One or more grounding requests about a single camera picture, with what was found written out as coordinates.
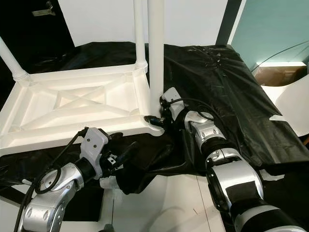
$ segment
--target black plastic sheet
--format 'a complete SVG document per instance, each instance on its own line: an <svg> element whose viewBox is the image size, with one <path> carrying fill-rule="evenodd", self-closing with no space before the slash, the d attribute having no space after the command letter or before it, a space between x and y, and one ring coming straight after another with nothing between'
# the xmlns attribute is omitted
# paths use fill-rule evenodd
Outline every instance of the black plastic sheet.
<svg viewBox="0 0 309 232"><path fill-rule="evenodd" d="M89 43L75 48L57 62L35 63L31 70L38 73L123 65L134 63L135 59L133 43ZM286 122L269 120L280 113L230 46L165 45L164 67L164 89L176 87L182 97L210 104L231 131L225 131L217 122L220 129L234 143L237 136L242 156L254 168L309 161L308 150L291 127ZM197 105L187 103L196 109ZM140 150L117 173L124 193L141 192L157 174L205 174L205 158L190 146L191 138L184 131L165 133L161 137L128 136L114 146L121 150L132 141L141 144ZM60 150L58 147L0 157L0 185L33 179L40 167ZM75 145L59 165L75 161L78 155L79 148Z"/></svg>

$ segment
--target white wall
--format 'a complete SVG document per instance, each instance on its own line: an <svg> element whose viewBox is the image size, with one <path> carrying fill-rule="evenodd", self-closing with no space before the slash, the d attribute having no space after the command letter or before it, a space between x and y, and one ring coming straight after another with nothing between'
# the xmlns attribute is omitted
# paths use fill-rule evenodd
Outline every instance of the white wall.
<svg viewBox="0 0 309 232"><path fill-rule="evenodd" d="M165 43L214 45L227 0L165 0ZM134 42L133 0L59 0L75 46ZM147 39L147 0L143 0Z"/></svg>

